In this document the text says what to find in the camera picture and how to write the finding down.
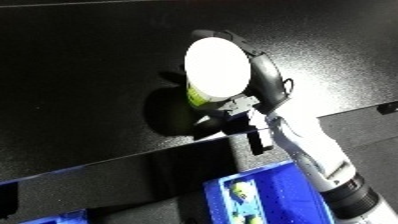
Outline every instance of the black table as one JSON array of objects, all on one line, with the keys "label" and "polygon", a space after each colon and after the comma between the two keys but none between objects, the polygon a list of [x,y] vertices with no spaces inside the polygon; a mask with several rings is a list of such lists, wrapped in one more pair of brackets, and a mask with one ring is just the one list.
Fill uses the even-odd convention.
[{"label": "black table", "polygon": [[0,181],[193,142],[180,65],[229,29],[318,116],[398,99],[397,1],[124,2],[0,9]]}]

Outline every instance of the blue bin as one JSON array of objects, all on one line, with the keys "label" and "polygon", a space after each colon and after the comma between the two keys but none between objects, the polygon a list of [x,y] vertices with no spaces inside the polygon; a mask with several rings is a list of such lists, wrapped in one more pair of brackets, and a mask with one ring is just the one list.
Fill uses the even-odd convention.
[{"label": "blue bin", "polygon": [[[250,189],[250,193],[240,191],[237,183]],[[319,193],[291,161],[212,180],[204,187],[216,224],[239,223],[237,220],[242,218],[245,220],[242,223],[250,223],[249,220],[264,224],[334,223]],[[254,222],[254,217],[261,222]]]}]

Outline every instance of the paper cup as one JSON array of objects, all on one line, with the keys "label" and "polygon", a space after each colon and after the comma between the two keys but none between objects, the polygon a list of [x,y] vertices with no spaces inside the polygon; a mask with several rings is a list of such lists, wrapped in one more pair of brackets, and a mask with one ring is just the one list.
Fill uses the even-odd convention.
[{"label": "paper cup", "polygon": [[194,42],[185,55],[187,95],[194,106],[224,101],[242,93],[250,80],[250,63],[234,43],[216,37]]}]

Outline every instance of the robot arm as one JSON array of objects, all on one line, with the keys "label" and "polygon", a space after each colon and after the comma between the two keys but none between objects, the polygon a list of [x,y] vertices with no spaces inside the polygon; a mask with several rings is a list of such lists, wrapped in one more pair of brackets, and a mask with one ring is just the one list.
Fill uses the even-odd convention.
[{"label": "robot arm", "polygon": [[253,71],[250,87],[260,101],[258,111],[267,116],[273,140],[320,192],[337,223],[398,223],[396,213],[365,183],[338,143],[323,132],[319,120],[289,99],[277,67],[264,52],[230,31],[196,30],[193,36],[227,39],[246,53]]},{"label": "robot arm", "polygon": [[292,101],[268,115],[273,139],[320,192],[336,222],[398,223],[396,213],[366,184],[337,142],[323,132],[318,119],[299,113],[300,107]]}]

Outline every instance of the black surface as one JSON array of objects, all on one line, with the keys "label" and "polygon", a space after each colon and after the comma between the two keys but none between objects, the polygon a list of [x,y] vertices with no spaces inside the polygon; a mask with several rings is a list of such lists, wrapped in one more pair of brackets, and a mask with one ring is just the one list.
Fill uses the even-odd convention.
[{"label": "black surface", "polygon": [[[334,124],[333,126],[328,126],[328,132],[338,141],[344,140],[346,146],[351,146],[345,147],[345,150],[358,171],[373,189],[381,193],[390,205],[395,210],[398,210],[398,194],[396,194],[398,183],[398,167],[396,163],[398,160],[398,138],[391,138],[393,133],[398,134],[394,129],[398,124],[398,114],[388,115],[390,126],[384,126],[386,129],[384,131],[389,130],[391,133],[390,135],[385,135],[386,138],[382,138],[383,131],[378,129],[381,128],[378,124],[387,124],[387,120],[384,120],[385,116],[381,115],[380,117],[373,117],[373,112],[378,114],[376,108],[368,108],[327,117],[329,118],[328,121],[333,121]],[[372,126],[372,121],[374,129],[364,128]],[[356,134],[355,132],[348,132],[347,129],[341,131],[341,127],[344,126],[352,127],[352,131],[363,130],[361,132],[356,131]],[[363,144],[360,144],[359,140],[365,138],[368,138],[369,141],[363,141]],[[242,136],[236,136],[233,141],[226,142],[223,140],[222,142],[208,142],[203,145],[209,147],[190,148],[185,146],[181,149],[161,152],[163,156],[159,157],[163,159],[158,159],[158,161],[162,160],[163,162],[160,164],[174,163],[173,166],[161,166],[163,169],[155,169],[157,170],[155,172],[157,175],[155,176],[164,176],[161,179],[165,182],[161,184],[148,181],[150,176],[146,175],[146,172],[151,171],[149,169],[150,166],[144,166],[142,162],[137,162],[140,160],[139,158],[145,158],[137,156],[21,181],[18,190],[19,209],[8,221],[3,220],[0,223],[17,223],[18,221],[80,208],[97,208],[96,211],[105,213],[136,206],[140,208],[134,209],[134,215],[137,212],[137,216],[151,217],[154,214],[153,212],[156,211],[156,214],[159,214],[161,219],[166,219],[169,216],[169,223],[175,223],[174,221],[181,220],[181,217],[190,217],[190,215],[179,215],[179,197],[166,200],[160,204],[147,205],[147,203],[153,203],[187,192],[200,191],[202,181],[236,172],[238,167],[241,170],[246,170],[287,158],[286,154],[279,149],[266,151],[264,154],[254,157],[250,155],[252,152],[249,148],[246,148],[245,151],[232,151],[230,147],[224,148],[231,143],[235,143],[235,145],[240,143],[242,147],[248,144],[242,140]],[[177,155],[184,155],[182,158],[185,158],[185,162],[178,162],[177,158],[179,156]],[[174,173],[179,173],[182,176],[180,178],[170,177],[173,170],[175,171]],[[176,183],[178,182],[175,182],[175,180],[178,179],[188,182],[186,184],[179,182],[181,185],[176,188]],[[166,188],[171,186],[168,189],[174,188],[173,191],[170,191],[174,193],[155,194],[158,191],[157,189],[162,189],[162,186]],[[202,206],[200,211],[204,213],[199,217],[208,215],[205,212],[206,204],[203,199],[192,199],[191,203],[195,208]],[[196,209],[188,210],[195,214],[195,211],[199,212]],[[145,220],[147,221],[145,222],[146,224],[159,223],[157,222],[158,219],[151,220],[146,218]]]},{"label": "black surface", "polygon": [[[285,78],[295,78],[296,97],[319,116],[396,101],[397,6],[309,0],[2,8],[0,180],[192,142],[189,109],[159,73],[180,71],[197,28],[228,28],[252,40]],[[169,104],[146,110],[154,101]],[[150,125],[154,118],[168,122]]]}]

